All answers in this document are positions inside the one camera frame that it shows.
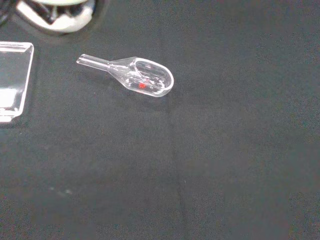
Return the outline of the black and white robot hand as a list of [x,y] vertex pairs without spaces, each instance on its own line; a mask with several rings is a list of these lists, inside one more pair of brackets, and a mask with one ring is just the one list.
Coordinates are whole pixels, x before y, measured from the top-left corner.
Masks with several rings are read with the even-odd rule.
[[70,34],[94,18],[97,6],[97,0],[2,0],[0,24],[17,15],[43,32]]

